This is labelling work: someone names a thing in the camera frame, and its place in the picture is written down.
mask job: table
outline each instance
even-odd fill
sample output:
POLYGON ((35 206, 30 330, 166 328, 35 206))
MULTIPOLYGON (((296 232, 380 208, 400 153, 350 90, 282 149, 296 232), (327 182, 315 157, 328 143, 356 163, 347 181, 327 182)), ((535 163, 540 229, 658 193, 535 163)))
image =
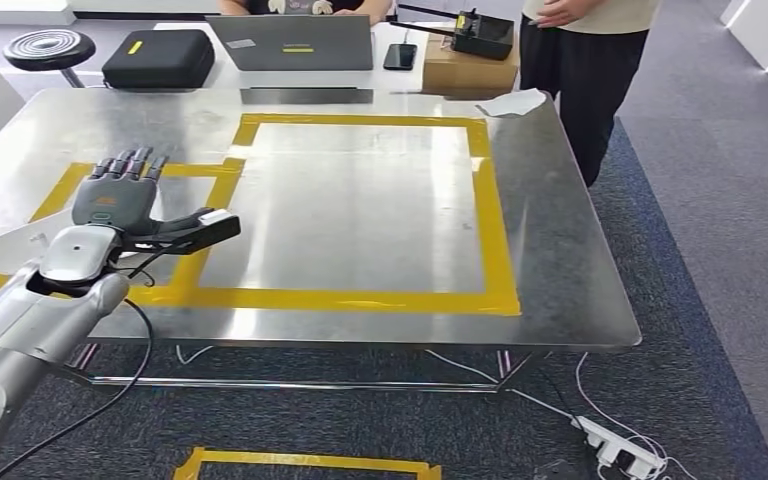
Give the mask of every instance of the table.
MULTIPOLYGON (((214 185, 231 182, 227 203, 243 229, 213 247, 200 280, 195 274, 166 303, 152 306, 163 294, 132 290, 162 340, 535 352, 611 351, 641 340, 551 102, 490 118, 471 100, 352 89, 47 90, 0 133, 0 234, 26 222, 72 162, 137 145, 171 155, 160 184, 168 218, 217 200, 214 185), (215 179, 180 176, 209 176, 217 164, 215 179), (493 180, 495 225, 495 199, 477 193, 493 180), (515 315, 506 267, 493 263, 508 257, 515 315), (258 308, 208 308, 239 298, 193 294, 201 287, 269 292, 243 296, 258 308), (482 296, 491 287, 502 293, 482 296), (357 291, 392 295, 364 300, 357 291), (432 301, 429 292, 457 296, 432 301), (181 298, 202 306, 175 307, 181 298), (502 315, 477 313, 496 307, 502 315)), ((152 265, 160 285, 176 262, 152 265)), ((143 336, 142 323, 119 309, 90 340, 143 336)))
MULTIPOLYGON (((444 26, 440 22, 420 25, 444 26)), ((205 87, 221 88, 291 88, 291 87, 351 87, 389 91, 419 91, 422 89, 422 68, 428 34, 416 30, 407 32, 407 42, 417 49, 414 68, 407 72, 384 70, 387 48, 405 40, 405 29, 388 23, 372 27, 373 69, 370 71, 309 71, 309 72, 241 72, 234 65, 213 29, 205 22, 158 23, 155 30, 197 29, 207 33, 216 52, 216 63, 205 81, 205 87)))

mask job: robot finger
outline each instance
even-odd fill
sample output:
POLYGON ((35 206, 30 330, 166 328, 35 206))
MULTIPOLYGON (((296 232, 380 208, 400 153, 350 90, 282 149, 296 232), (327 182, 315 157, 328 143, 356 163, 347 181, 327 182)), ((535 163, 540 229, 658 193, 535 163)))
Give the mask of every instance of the robot finger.
POLYGON ((110 165, 112 163, 113 163, 112 158, 105 158, 104 160, 100 160, 93 167, 93 171, 90 174, 90 179, 101 178, 105 173, 110 171, 110 165))
POLYGON ((143 165, 149 155, 151 155, 153 148, 141 147, 137 150, 137 154, 131 160, 131 165, 128 166, 128 176, 133 180, 139 180, 140 173, 143 171, 143 165))
POLYGON ((169 161, 169 157, 167 155, 161 155, 157 158, 155 158, 151 162, 151 166, 148 169, 148 172, 146 172, 145 178, 153 181, 157 181, 158 178, 160 178, 160 174, 163 173, 163 166, 166 165, 166 162, 169 161))
POLYGON ((125 168, 128 166, 128 162, 131 161, 131 157, 133 156, 133 150, 125 150, 124 152, 120 153, 119 156, 116 157, 116 160, 113 161, 113 166, 110 167, 110 173, 116 177, 121 176, 125 171, 125 168))

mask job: table frame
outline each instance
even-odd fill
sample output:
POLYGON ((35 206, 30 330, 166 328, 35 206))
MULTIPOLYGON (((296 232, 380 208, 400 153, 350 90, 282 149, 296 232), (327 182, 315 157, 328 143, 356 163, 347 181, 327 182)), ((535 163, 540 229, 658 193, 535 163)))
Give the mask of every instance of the table frame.
MULTIPOLYGON (((95 375, 87 370, 92 357, 98 352, 98 344, 85 345, 79 349, 76 358, 70 364, 60 367, 59 372, 71 380, 91 387, 126 386, 134 381, 133 376, 95 375)), ((438 356, 430 350, 428 353, 451 364, 451 361, 438 356)), ((219 379, 219 378, 178 378, 178 377, 140 377, 135 386, 145 387, 181 387, 181 388, 226 388, 226 389, 283 389, 283 390, 377 390, 377 391, 420 391, 434 393, 484 393, 498 394, 510 390, 515 378, 534 368, 539 360, 547 358, 528 352, 522 358, 512 361, 509 350, 497 350, 496 362, 499 367, 499 380, 487 375, 492 383, 440 383, 440 382, 324 382, 315 380, 276 381, 256 379, 219 379)))

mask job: power strip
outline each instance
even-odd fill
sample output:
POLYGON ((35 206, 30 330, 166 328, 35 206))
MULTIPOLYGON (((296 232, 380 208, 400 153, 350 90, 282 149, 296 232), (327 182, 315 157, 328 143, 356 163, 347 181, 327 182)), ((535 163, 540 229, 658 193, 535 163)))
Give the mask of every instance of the power strip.
POLYGON ((584 430, 587 434, 587 443, 597 449, 596 457, 599 459, 599 465, 610 467, 616 462, 620 452, 626 452, 634 456, 634 461, 625 473, 635 480, 646 480, 664 467, 664 459, 656 457, 645 448, 631 443, 585 417, 575 417, 572 425, 584 430))

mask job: black stool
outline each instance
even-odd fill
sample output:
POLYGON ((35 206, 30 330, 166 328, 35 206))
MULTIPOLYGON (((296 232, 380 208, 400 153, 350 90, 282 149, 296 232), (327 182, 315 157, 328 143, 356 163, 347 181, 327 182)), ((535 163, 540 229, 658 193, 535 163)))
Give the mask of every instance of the black stool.
POLYGON ((95 55, 95 43, 71 30, 40 30, 16 37, 4 47, 10 65, 28 72, 60 70, 69 85, 84 88, 72 67, 95 55))

